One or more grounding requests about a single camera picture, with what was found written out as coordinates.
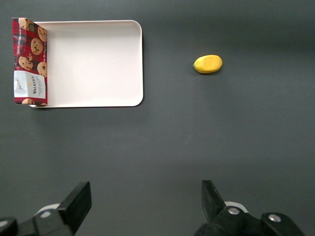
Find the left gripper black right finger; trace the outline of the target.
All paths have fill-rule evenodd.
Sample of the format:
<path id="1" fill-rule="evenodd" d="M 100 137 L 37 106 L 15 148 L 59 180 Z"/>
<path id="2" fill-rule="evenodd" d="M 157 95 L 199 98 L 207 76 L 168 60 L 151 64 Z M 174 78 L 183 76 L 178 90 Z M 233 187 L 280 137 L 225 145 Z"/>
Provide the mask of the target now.
<path id="1" fill-rule="evenodd" d="M 210 180 L 202 181 L 202 208 L 207 223 L 196 236 L 303 236 L 288 216 L 267 212 L 255 218 L 239 203 L 225 202 Z"/>

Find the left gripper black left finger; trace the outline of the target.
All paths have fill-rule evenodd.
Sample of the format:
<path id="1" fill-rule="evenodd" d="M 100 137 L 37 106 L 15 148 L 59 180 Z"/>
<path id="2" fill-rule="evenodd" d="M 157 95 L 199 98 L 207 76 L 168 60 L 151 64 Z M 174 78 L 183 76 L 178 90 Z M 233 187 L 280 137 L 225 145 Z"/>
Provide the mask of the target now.
<path id="1" fill-rule="evenodd" d="M 79 183 L 60 203 L 41 208 L 29 220 L 18 223 L 14 217 L 0 219 L 2 236 L 73 236 L 92 206 L 89 182 Z"/>

